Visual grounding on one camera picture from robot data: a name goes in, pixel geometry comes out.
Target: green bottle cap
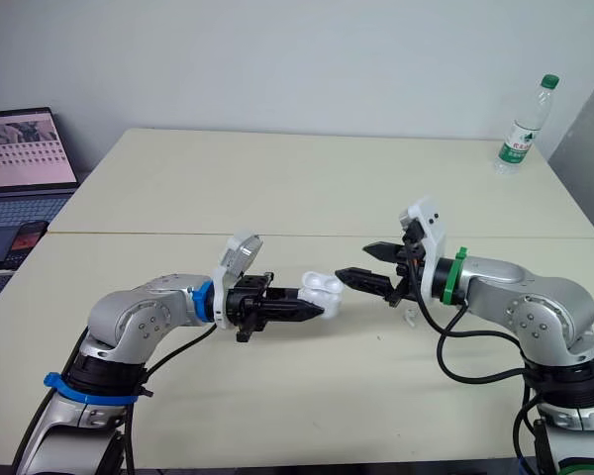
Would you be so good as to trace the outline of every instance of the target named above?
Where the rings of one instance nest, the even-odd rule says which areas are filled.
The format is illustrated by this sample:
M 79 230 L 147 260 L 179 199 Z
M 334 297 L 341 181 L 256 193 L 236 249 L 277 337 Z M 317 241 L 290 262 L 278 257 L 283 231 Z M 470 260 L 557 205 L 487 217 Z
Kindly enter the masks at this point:
M 556 84 L 558 84 L 558 76 L 554 74 L 546 74 L 542 79 L 542 86 L 548 89 L 554 89 Z

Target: cable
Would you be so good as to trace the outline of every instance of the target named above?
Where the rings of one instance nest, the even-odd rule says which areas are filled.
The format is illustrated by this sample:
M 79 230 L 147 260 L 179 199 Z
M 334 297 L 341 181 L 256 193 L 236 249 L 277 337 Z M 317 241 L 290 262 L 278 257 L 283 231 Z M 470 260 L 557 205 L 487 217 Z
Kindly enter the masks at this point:
M 464 316 L 464 314 L 466 313 L 467 310 L 468 310 L 468 306 L 463 305 L 460 308 L 459 312 L 457 312 L 455 317 L 453 317 L 453 319 L 448 323 L 448 325 L 446 326 L 446 330 L 450 331 L 455 326 L 455 324 L 457 324 L 457 322 L 460 321 L 460 319 Z M 507 371 L 502 371 L 501 373 L 491 374 L 490 376 L 482 376 L 482 377 L 476 377 L 476 378 L 460 376 L 458 374 L 453 373 L 446 367 L 445 359 L 443 356 L 445 342 L 446 342 L 446 335 L 441 334 L 440 339 L 438 340 L 438 347 L 436 348 L 436 356 L 438 358 L 438 365 L 440 366 L 440 369 L 443 371 L 443 373 L 446 376 L 448 376 L 449 378 L 451 378 L 454 381 L 457 381 L 458 383 L 489 384 L 489 383 L 495 383 L 497 381 L 502 381 L 504 379 L 512 378 L 513 376 L 522 376 L 526 373 L 526 370 L 524 368 L 515 368 L 515 369 L 509 369 Z
M 464 314 L 466 314 L 466 311 L 468 310 L 467 304 L 464 304 L 460 308 L 460 310 L 457 312 L 457 314 L 455 314 L 455 316 L 448 323 L 448 325 L 446 326 L 445 329 L 443 329 L 441 326 L 439 326 L 436 323 L 436 321 L 432 318 L 431 314 L 429 313 L 429 309 L 427 308 L 427 306 L 425 305 L 425 301 L 423 300 L 423 296 L 421 293 L 420 284 L 418 282 L 418 276 L 417 276 L 418 268 L 416 267 L 416 262 L 412 258 L 408 247 L 409 247 L 408 244 L 405 242 L 403 249 L 405 251 L 405 256 L 407 257 L 407 261 L 409 262 L 409 265 L 410 265 L 409 274 L 410 274 L 410 279 L 412 281 L 412 288 L 414 289 L 414 293 L 416 294 L 416 302 L 418 303 L 421 313 L 425 317 L 425 320 L 427 320 L 427 323 L 430 325 L 430 327 L 432 327 L 436 332 L 438 332 L 441 335 L 440 339 L 438 340 L 438 347 L 436 348 L 436 356 L 438 358 L 438 365 L 440 366 L 443 373 L 446 376 L 448 376 L 449 378 L 451 378 L 452 380 L 457 381 L 459 383 L 463 383 L 463 384 L 489 384 L 489 383 L 494 383 L 497 381 L 502 381 L 504 379 L 511 378 L 513 376 L 524 375 L 526 373 L 526 370 L 524 368 L 515 368 L 515 369 L 509 369 L 507 371 L 503 371 L 501 373 L 491 374 L 490 376 L 469 378 L 469 377 L 460 376 L 458 374 L 455 374 L 446 367 L 445 360 L 443 357 L 443 350 L 445 347 L 446 338 L 449 336 L 452 336 L 452 337 L 497 336 L 497 337 L 500 337 L 500 338 L 503 338 L 503 339 L 506 339 L 506 340 L 512 342 L 519 349 L 521 349 L 521 346 L 519 344 L 519 341 L 516 338 L 514 338 L 513 336 L 511 336 L 509 334 L 503 333 L 503 332 L 493 332 L 493 331 L 452 332 L 451 330 L 453 329 L 455 324 L 457 324 L 457 322 L 459 322 L 459 320 L 464 316 Z
M 72 348 L 72 351 L 70 352 L 70 355 L 68 356 L 68 359 L 64 363 L 63 369 L 61 370 L 62 378 L 64 376 L 66 376 L 66 374 L 70 370 L 70 366 L 72 365 L 72 362 L 74 361 L 74 359 L 77 357 L 77 354 L 79 353 L 79 347 L 81 346 L 81 343 L 86 338 L 87 334 L 88 334 L 88 328 L 84 329 L 84 331 L 81 333 L 81 335 L 77 339 L 77 343 Z M 38 425 L 38 422 L 40 421 L 42 414 L 44 413 L 45 409 L 47 408 L 47 405 L 49 404 L 49 402 L 52 399 L 52 396 L 54 394 L 55 394 L 54 388 L 51 388 L 47 391 L 46 395 L 40 402 L 40 405 L 38 406 L 35 413 L 33 414 L 33 417 L 31 418 L 31 421 L 29 422 L 27 429 L 25 430 L 24 434 L 22 435 L 22 439 L 20 440 L 20 444 L 18 445 L 16 454 L 13 456 L 13 461 L 11 462 L 11 472 L 14 475 L 18 471 L 18 467 L 20 466 L 20 463 L 22 462 L 22 457 L 23 457 L 24 451 L 27 448 L 27 445 L 29 443 L 29 439 L 31 438 L 31 435 L 33 435 L 33 431 L 35 430 L 36 426 Z
M 151 377 L 151 375 L 154 374 L 158 369 L 160 369 L 167 361 L 169 361 L 171 358 L 173 358 L 175 356 L 178 356 L 180 353 L 182 353 L 186 349 L 189 349 L 194 344 L 197 344 L 200 341 L 202 341 L 203 339 L 205 339 L 207 336 L 209 336 L 211 333 L 213 333 L 216 330 L 216 328 L 217 328 L 216 324 L 211 325 L 211 327 L 206 332 L 202 333 L 197 338 L 194 338 L 191 341 L 183 344 L 182 346 L 179 346 L 178 348 L 174 349 L 172 352 L 168 353 L 164 358 L 159 360 L 154 366 L 152 366 L 146 372 L 144 377 L 141 379 L 141 381 L 137 385 L 137 389 L 135 392 L 138 393 L 140 387 L 142 385 L 146 384 L 147 381 L 149 380 L 149 378 Z M 134 450 L 132 448 L 132 422 L 133 422 L 133 418 L 134 418 L 134 412 L 135 412 L 134 404 L 129 404 L 128 406 L 126 406 L 126 421 L 125 421 L 125 426 L 124 426 L 124 432 L 125 432 L 125 434 L 124 434 L 124 449 L 126 451 L 126 471 L 128 472 L 128 475 L 135 475 L 135 455 L 134 455 Z
M 135 405 L 126 406 L 126 421 L 124 425 L 123 444 L 126 451 L 126 472 L 128 475 L 135 475 L 135 454 L 132 449 L 132 421 L 135 414 Z
M 515 454 L 517 455 L 517 459 L 526 473 L 528 475 L 537 475 L 537 472 L 532 469 L 529 463 L 524 458 L 524 454 L 522 453 L 522 447 L 519 444 L 519 428 L 522 422 L 526 419 L 526 414 L 530 409 L 532 409 L 540 400 L 541 395 L 537 394 L 534 396 L 528 403 L 522 406 L 522 409 L 519 410 L 517 415 L 515 416 L 515 422 L 513 423 L 513 447 L 515 448 Z
M 418 303 L 418 307 L 420 307 L 420 311 L 423 314 L 423 317 L 425 317 L 425 320 L 427 321 L 427 323 L 429 324 L 429 326 L 432 329 L 434 329 L 439 334 L 443 334 L 445 336 L 451 336 L 454 338 L 464 338 L 464 337 L 469 337 L 469 336 L 497 336 L 498 338 L 503 338 L 503 339 L 510 341 L 511 343 L 516 345 L 519 349 L 521 349 L 521 345 L 520 345 L 519 341 L 514 336 L 512 336 L 510 334 L 506 334 L 503 332 L 495 332 L 492 330 L 479 330 L 479 331 L 473 331 L 473 332 L 451 332 L 448 329 L 443 329 L 440 325 L 438 325 L 436 323 L 436 321 L 432 318 L 431 314 L 429 313 L 429 309 L 427 308 L 427 305 L 425 305 L 425 301 L 423 300 L 423 297 L 421 295 L 420 284 L 418 282 L 418 267 L 416 266 L 416 262 L 412 258 L 412 256 L 409 254 L 408 246 L 404 245 L 403 249 L 405 251 L 405 256 L 407 257 L 407 261 L 409 262 L 409 265 L 410 265 L 409 274 L 410 274 L 410 279 L 412 281 L 412 287 L 414 289 L 414 293 L 416 294 L 416 301 Z
M 202 333 L 196 339 L 192 339 L 188 343 L 183 344 L 179 348 L 174 349 L 171 353 L 169 353 L 168 355 L 166 355 L 162 360 L 160 360 L 157 364 L 155 364 L 152 368 L 150 368 L 148 370 L 148 372 L 146 373 L 146 376 L 145 376 L 145 378 L 146 378 L 145 379 L 145 382 L 147 382 L 148 379 L 149 379 L 149 377 L 152 374 L 154 374 L 156 372 L 156 370 L 158 370 L 163 364 L 165 364 L 167 361 L 169 361 L 174 356 L 178 356 L 180 353 L 182 353 L 184 350 L 190 348 L 194 344 L 199 343 L 200 341 L 202 341 L 203 339 L 205 339 L 207 336 L 209 336 L 211 333 L 213 333 L 216 330 L 216 328 L 217 328 L 216 324 L 211 325 L 211 328 L 210 329 L 208 329 L 206 332 Z
M 526 384 L 526 381 L 524 381 L 524 396 L 522 397 L 522 407 L 526 406 L 530 400 L 531 400 L 531 388 L 528 384 Z M 524 415 L 524 424 L 526 425 L 526 428 L 528 429 L 528 431 L 532 435 L 535 435 L 535 428 L 529 421 L 528 414 Z

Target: plastic bottle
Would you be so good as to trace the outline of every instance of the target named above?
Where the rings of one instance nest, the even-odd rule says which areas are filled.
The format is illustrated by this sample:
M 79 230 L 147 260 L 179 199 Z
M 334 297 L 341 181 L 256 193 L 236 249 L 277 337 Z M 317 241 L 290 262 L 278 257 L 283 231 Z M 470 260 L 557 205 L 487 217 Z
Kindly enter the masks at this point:
M 511 132 L 495 158 L 495 170 L 498 173 L 509 174 L 519 170 L 520 163 L 524 160 L 550 113 L 552 92 L 556 84 L 558 84 L 558 77 L 546 74 L 537 91 L 537 96 L 531 99 L 530 104 L 526 104 L 525 110 L 513 123 Z

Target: bottle label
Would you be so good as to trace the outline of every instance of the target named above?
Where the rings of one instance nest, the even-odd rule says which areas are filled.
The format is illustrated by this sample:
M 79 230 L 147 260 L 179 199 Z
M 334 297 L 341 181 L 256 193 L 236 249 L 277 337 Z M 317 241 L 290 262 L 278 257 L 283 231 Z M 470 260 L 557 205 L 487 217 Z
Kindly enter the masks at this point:
M 499 150 L 499 157 L 509 163 L 521 163 L 538 133 L 539 131 L 524 129 L 516 122 L 513 123 L 511 132 Z

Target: table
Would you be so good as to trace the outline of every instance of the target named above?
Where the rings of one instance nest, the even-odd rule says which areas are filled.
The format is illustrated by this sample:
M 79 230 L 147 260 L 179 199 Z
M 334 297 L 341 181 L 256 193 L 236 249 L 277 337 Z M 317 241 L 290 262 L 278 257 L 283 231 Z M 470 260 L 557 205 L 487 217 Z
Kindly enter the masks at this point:
M 365 237 L 264 237 L 250 271 L 299 285 L 310 269 L 350 265 L 393 273 L 361 251 Z M 171 272 L 210 273 L 226 239 L 215 236 L 46 235 L 0 296 L 0 463 L 8 463 L 46 388 L 106 293 Z M 570 277 L 594 296 L 594 239 L 452 238 L 447 255 L 511 260 L 540 275 Z M 332 321 L 269 324 L 248 344 L 216 332 L 149 381 L 135 417 L 139 467 L 237 467 L 513 456 L 517 378 L 484 387 L 450 381 L 435 361 L 437 335 L 409 327 L 412 304 L 389 309 L 345 290 Z M 433 306 L 442 324 L 453 309 Z M 463 329 L 492 329 L 475 317 Z M 178 329 L 164 356 L 203 329 Z M 455 371 L 481 375 L 520 364 L 493 338 L 454 340 Z M 524 436 L 523 446 L 532 453 Z
M 496 174 L 500 145 L 131 129 L 49 230 L 398 237 L 399 213 L 431 194 L 453 237 L 594 238 L 534 147 Z

